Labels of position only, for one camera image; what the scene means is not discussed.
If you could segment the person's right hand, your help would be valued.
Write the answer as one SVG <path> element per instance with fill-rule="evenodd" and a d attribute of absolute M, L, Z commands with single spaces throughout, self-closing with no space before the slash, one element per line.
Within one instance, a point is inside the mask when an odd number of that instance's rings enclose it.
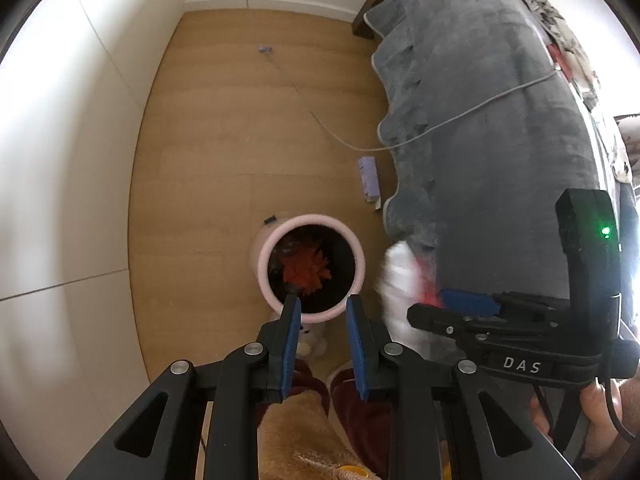
<path fill-rule="evenodd" d="M 582 389 L 579 400 L 582 412 L 589 420 L 582 458 L 596 460 L 608 452 L 618 437 L 618 432 L 606 407 L 605 386 L 595 380 L 587 388 Z M 538 396 L 533 396 L 530 399 L 529 418 L 535 427 L 552 442 L 550 422 L 547 415 L 544 414 Z"/>

